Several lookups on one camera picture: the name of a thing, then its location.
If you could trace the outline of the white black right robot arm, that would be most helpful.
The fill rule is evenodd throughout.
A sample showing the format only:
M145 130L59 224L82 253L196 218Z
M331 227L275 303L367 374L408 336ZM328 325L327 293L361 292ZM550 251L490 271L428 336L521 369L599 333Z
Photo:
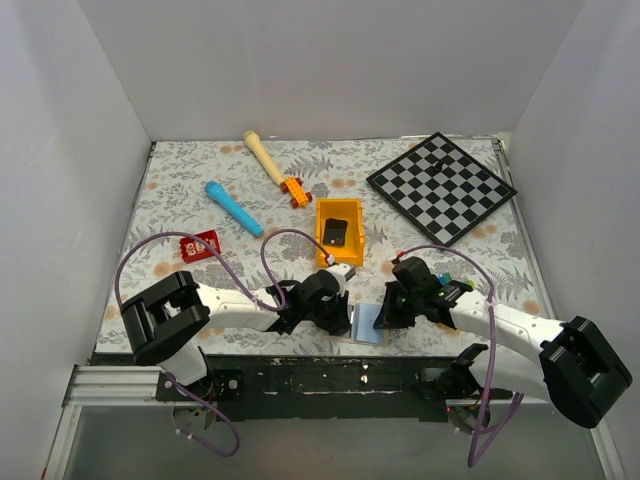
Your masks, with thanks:
M469 285L441 284L417 257L395 261L392 273L375 328L409 328L423 316L497 343L474 343L448 367L422 374L418 389L428 398L471 398L501 389L550 402L573 423L592 429L632 385L628 368L587 318L561 322L491 304Z

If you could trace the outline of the black credit card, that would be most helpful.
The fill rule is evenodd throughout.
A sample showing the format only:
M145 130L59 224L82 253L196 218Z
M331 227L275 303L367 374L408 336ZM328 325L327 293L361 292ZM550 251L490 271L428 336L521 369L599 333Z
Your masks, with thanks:
M337 218L327 218L324 224L322 244L332 247L344 247L347 238L348 221Z

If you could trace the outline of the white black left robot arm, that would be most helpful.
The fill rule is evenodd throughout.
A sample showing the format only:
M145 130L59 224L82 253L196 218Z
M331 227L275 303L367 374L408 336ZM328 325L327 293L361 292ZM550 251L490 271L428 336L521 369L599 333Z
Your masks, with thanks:
M238 290L197 283L190 272L179 271L130 298L120 309L138 366L159 366L173 375L178 387L193 400L205 398L213 377L205 354L192 340L205 328L242 328L290 334L303 321L331 335L351 328L347 282L355 267L336 263L304 281L281 281L284 308L264 310L263 302L276 306L274 286L245 296Z

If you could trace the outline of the yellow plastic bin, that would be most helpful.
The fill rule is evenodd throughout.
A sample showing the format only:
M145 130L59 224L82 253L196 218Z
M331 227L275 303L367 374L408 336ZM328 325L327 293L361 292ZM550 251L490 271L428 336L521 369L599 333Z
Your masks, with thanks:
M360 199L318 199L315 235L337 262L362 266L365 233Z

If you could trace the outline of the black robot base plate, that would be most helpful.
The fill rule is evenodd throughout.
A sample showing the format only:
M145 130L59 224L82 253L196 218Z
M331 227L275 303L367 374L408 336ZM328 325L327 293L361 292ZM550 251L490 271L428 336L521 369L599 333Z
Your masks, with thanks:
M197 397L232 422L416 419L446 422L448 400L426 393L449 357L210 355Z

